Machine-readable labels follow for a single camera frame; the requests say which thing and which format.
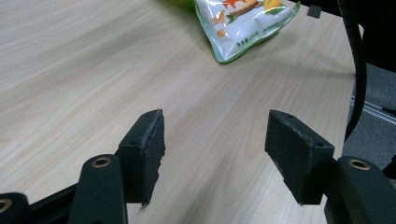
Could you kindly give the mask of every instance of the snack bag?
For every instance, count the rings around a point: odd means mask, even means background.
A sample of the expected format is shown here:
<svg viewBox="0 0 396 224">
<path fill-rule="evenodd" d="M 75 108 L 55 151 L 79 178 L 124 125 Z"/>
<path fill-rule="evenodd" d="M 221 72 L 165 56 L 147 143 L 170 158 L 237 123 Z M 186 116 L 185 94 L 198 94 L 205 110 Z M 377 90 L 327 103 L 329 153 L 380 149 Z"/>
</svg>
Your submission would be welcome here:
<svg viewBox="0 0 396 224">
<path fill-rule="evenodd" d="M 275 34 L 300 9 L 279 0 L 195 0 L 198 18 L 219 63 L 230 62 Z"/>
</svg>

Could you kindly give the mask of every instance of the gray carpet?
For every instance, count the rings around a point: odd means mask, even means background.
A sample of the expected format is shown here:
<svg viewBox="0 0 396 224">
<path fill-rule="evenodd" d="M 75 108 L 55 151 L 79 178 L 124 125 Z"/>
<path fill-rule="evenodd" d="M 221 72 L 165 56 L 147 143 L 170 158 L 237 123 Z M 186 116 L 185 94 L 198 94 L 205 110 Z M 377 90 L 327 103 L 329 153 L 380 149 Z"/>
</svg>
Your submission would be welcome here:
<svg viewBox="0 0 396 224">
<path fill-rule="evenodd" d="M 367 103 L 396 109 L 395 87 L 395 73 L 367 65 Z M 364 111 L 356 129 L 345 142 L 343 155 L 360 157 L 383 169 L 396 155 L 396 125 Z"/>
</svg>

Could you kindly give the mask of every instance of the white and green package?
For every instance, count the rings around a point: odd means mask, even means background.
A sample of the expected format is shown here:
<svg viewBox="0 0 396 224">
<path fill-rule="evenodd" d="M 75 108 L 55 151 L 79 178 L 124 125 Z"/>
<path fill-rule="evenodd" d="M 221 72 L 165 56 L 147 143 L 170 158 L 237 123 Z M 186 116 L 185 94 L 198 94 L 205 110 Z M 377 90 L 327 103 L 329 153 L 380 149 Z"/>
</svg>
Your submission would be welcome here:
<svg viewBox="0 0 396 224">
<path fill-rule="evenodd" d="M 219 63 L 230 62 L 275 34 L 300 9 L 279 0 L 195 0 L 198 18 Z"/>
</svg>

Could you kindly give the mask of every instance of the cartoon graphic on package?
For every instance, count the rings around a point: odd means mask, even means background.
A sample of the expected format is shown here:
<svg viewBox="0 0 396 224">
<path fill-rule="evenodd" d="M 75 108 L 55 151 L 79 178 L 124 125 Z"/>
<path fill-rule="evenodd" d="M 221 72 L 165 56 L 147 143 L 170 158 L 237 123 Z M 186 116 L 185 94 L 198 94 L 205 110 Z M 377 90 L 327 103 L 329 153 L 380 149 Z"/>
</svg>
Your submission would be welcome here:
<svg viewBox="0 0 396 224">
<path fill-rule="evenodd" d="M 273 35 L 298 12 L 279 0 L 195 0 L 197 15 L 216 59 L 227 63 Z"/>
</svg>

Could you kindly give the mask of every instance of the light wood tabletop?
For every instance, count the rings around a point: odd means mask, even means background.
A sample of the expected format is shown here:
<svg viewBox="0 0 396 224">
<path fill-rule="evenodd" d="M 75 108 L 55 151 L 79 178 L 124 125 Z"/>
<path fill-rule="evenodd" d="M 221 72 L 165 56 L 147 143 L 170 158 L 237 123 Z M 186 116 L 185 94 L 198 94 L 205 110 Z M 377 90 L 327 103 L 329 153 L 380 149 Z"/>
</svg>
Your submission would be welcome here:
<svg viewBox="0 0 396 224">
<path fill-rule="evenodd" d="M 323 206 L 297 204 L 264 151 L 276 109 L 342 152 L 347 35 L 342 19 L 306 12 L 219 64 L 194 12 L 172 1 L 3 1 L 0 193 L 34 203 L 75 184 L 84 161 L 114 153 L 140 115 L 161 108 L 160 178 L 148 207 L 128 205 L 130 223 L 325 223 Z"/>
</svg>

